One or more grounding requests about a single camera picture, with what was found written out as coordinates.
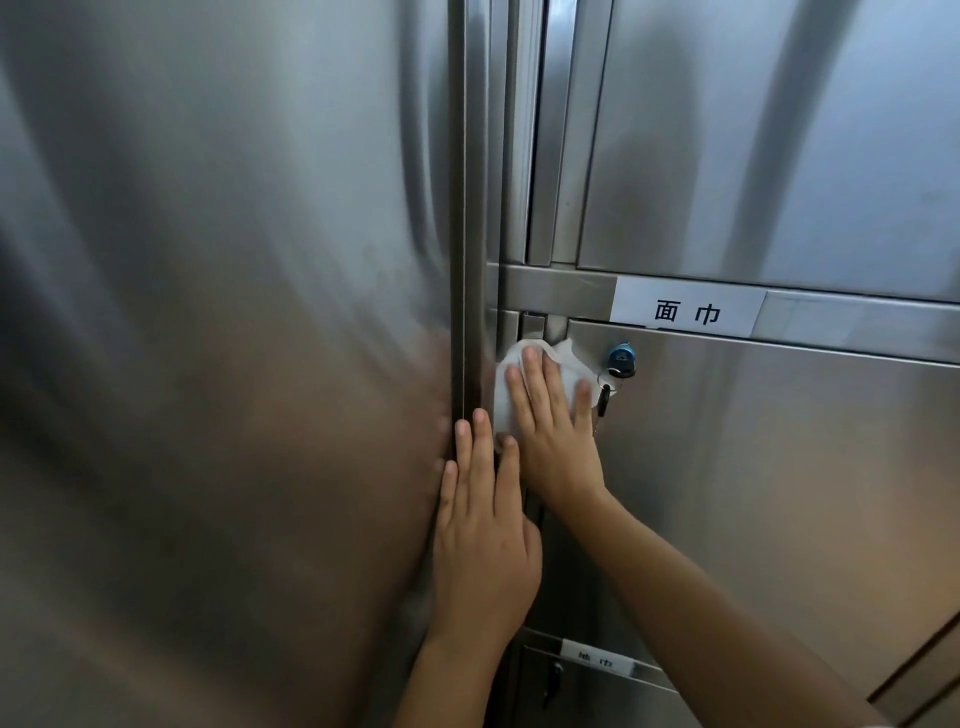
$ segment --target label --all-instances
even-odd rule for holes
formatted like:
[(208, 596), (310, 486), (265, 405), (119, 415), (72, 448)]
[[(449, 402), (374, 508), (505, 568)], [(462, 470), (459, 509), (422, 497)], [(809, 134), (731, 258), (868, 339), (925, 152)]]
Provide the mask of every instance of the label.
[(765, 288), (617, 276), (611, 323), (750, 338)]
[(613, 672), (623, 677), (630, 677), (634, 674), (632, 658), (618, 655), (615, 652), (608, 652), (599, 647), (591, 647), (589, 644), (564, 640), (560, 648), (560, 656), (570, 662)]

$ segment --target paper label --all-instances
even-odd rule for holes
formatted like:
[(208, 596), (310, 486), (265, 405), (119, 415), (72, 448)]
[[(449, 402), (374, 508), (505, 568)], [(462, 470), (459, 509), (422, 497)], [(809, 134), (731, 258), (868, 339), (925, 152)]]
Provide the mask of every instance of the paper label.
[(611, 323), (750, 338), (765, 288), (618, 276)]
[(633, 659), (618, 655), (615, 652), (608, 652), (599, 647), (591, 647), (589, 644), (575, 643), (572, 640), (564, 640), (560, 648), (560, 656), (570, 662), (595, 667), (624, 677), (630, 677), (634, 673)]

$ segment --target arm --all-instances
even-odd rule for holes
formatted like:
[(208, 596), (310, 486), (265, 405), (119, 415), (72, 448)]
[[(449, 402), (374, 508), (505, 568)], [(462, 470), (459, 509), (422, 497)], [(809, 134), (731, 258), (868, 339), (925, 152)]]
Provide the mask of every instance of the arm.
[(523, 367), (526, 388), (517, 368), (507, 381), (528, 484), (613, 582), (704, 726), (885, 724), (829, 667), (752, 618), (607, 491), (586, 382), (578, 386), (571, 422), (557, 365), (528, 349)]
[(497, 664), (540, 586), (540, 533), (524, 515), (516, 440), (494, 481), (490, 418), (456, 424), (433, 544), (434, 612), (394, 728), (479, 728)]

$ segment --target person's left forearm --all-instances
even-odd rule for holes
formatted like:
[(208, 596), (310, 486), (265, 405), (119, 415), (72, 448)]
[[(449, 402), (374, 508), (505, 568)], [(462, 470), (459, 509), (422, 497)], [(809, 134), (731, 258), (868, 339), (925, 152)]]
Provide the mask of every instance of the person's left forearm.
[(427, 636), (394, 728), (480, 728), (499, 655), (468, 653)]

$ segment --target wipe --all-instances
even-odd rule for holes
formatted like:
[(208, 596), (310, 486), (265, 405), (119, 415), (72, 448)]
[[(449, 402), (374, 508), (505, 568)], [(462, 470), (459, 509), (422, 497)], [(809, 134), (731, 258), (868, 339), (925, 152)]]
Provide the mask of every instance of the wipe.
[(566, 392), (566, 401), (570, 406), (570, 415), (573, 415), (573, 393), (577, 382), (586, 379), (590, 383), (590, 406), (595, 407), (600, 400), (600, 393), (603, 385), (607, 384), (613, 391), (612, 382), (605, 376), (599, 376), (589, 366), (584, 364), (573, 354), (573, 341), (566, 339), (556, 347), (551, 347), (542, 339), (523, 339), (516, 342), (507, 351), (506, 355), (496, 366), (496, 380), (493, 386), (493, 431), (496, 433), (509, 433), (515, 437), (520, 434), (520, 428), (514, 417), (514, 405), (510, 400), (510, 390), (507, 388), (507, 367), (516, 364), (523, 373), (523, 382), (526, 384), (527, 375), (523, 372), (523, 365), (520, 361), (523, 350), (527, 347), (537, 347), (542, 349), (546, 356), (549, 356), (560, 365), (560, 377), (564, 383), (564, 392)]

